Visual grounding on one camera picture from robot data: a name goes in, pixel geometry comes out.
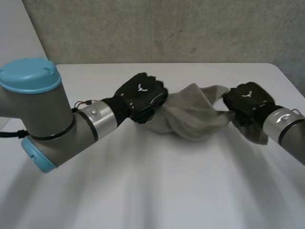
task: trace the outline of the concrete wall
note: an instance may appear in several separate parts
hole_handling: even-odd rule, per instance
[[[268,62],[305,94],[304,0],[23,0],[56,63]]]

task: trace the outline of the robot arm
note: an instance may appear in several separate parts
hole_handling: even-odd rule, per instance
[[[56,66],[44,59],[2,66],[0,85],[0,116],[23,121],[30,135],[21,145],[44,173],[102,139],[128,117],[145,123],[168,96],[162,82],[140,73],[112,98],[73,113]]]
[[[269,137],[305,165],[305,118],[299,111],[275,105],[273,98],[253,82],[232,88],[223,99],[235,111],[240,125],[257,122]]]

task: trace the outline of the light blue cap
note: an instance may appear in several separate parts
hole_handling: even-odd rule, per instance
[[[0,85],[12,92],[38,94],[48,92],[61,83],[61,75],[51,61],[21,59],[0,68]]]
[[[58,168],[54,165],[30,140],[25,137],[21,142],[22,148],[27,155],[32,159],[35,165],[43,172],[48,173],[53,169]]]

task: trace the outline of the gray fabric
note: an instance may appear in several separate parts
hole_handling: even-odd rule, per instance
[[[240,127],[234,120],[233,112],[213,108],[213,103],[228,91],[229,88],[224,86],[200,88],[193,83],[178,93],[169,94],[168,100],[156,111],[153,119],[140,126],[159,134],[176,133],[183,138],[199,141],[233,121],[248,140],[267,144],[268,137],[260,127]]]

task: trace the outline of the white tabletop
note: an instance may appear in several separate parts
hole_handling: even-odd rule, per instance
[[[170,93],[254,81],[305,114],[305,99],[266,63],[57,66],[70,104],[113,95],[139,72]],[[226,110],[222,101],[215,108]],[[4,131],[23,128],[11,119]],[[58,169],[42,174],[18,139],[0,139],[1,229],[303,229],[305,167],[272,140],[248,142],[229,125],[202,142],[157,135],[126,120]]]

